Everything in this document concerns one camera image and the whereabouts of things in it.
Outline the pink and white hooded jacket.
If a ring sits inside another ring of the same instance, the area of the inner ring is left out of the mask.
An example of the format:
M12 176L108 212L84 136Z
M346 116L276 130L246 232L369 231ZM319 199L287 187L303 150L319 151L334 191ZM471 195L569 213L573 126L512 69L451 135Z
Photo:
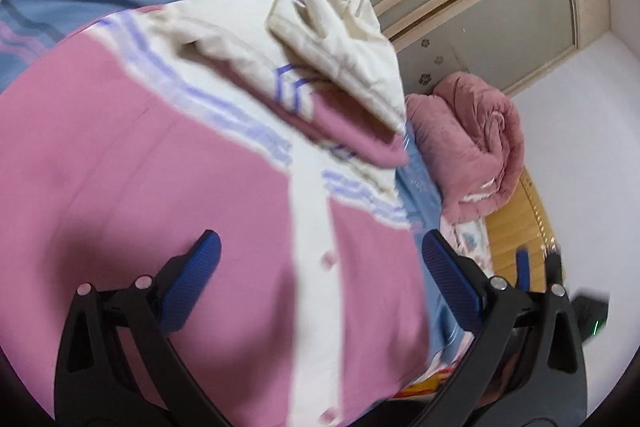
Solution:
M1 347L46 410L76 289L205 231L180 358L237 426L341 426L431 362L395 173L396 53L370 0L178 0L65 38L1 97Z

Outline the wooden headboard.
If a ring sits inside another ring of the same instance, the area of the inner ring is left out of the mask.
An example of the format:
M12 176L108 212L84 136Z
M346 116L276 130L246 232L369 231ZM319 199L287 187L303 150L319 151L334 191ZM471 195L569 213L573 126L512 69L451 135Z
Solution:
M494 272L515 283L515 254L518 248L526 247L530 289L544 291L544 256L556 240L547 211L526 169L509 202L486 218L486 227Z

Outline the floral pillow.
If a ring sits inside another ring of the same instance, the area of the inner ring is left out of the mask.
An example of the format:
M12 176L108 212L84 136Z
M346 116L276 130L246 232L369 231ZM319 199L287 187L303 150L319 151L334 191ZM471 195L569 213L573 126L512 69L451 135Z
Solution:
M442 218L439 231L457 254L474 260L486 277L495 274L484 218L457 225Z

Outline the yellow red cardboard box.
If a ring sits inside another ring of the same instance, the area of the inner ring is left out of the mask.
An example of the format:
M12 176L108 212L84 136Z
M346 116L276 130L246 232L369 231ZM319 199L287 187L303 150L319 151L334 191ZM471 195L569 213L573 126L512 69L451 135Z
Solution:
M457 365L451 364L439 369L431 376L420 378L393 396L394 400L427 400L442 389L454 373Z

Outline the rolled pink quilt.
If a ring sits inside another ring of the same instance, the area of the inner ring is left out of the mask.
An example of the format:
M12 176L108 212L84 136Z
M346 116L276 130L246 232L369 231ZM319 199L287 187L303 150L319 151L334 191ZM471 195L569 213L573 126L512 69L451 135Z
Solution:
M511 199L524 168L518 109L499 89L454 72L430 94L405 97L414 141L452 225L485 218Z

